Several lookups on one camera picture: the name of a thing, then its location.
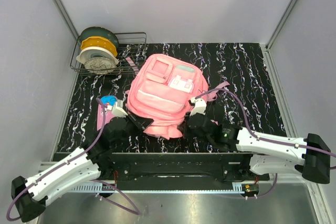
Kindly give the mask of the pink blue pencil case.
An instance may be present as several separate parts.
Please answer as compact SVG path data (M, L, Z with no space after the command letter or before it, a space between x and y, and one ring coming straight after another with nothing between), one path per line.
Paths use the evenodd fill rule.
M112 118L114 117L112 113L112 107L117 102L117 98L113 95L107 95L100 98L101 102L105 106L103 106L99 103L98 104L98 113L97 113L97 131L99 131L102 127L103 122L103 115L105 114L105 124L109 123Z

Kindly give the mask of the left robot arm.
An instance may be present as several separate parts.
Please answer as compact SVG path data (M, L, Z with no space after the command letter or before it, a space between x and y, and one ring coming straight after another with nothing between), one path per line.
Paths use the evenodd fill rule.
M110 154L115 143L127 140L136 130L129 117L113 118L98 131L93 142L85 142L68 156L34 176L12 180L12 202L6 219L29 222L52 202L85 182L117 180L121 172Z

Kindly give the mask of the pink school backpack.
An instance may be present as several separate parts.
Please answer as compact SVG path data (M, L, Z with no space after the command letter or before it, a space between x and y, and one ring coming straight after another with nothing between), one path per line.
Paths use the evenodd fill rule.
M228 85L224 81L211 91L197 66L164 54L153 54L131 83L127 109L154 120L145 134L169 140L174 138L169 127L176 129L184 121L193 108L189 102L192 97L211 102L216 100L218 90Z

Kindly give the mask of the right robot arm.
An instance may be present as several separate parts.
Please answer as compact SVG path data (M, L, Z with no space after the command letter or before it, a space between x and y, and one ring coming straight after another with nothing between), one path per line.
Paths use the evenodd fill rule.
M221 152L254 152L293 163L293 170L318 184L330 182L330 149L317 134L287 138L252 131L249 127L217 124L205 115L187 115L169 132L174 138L197 138Z

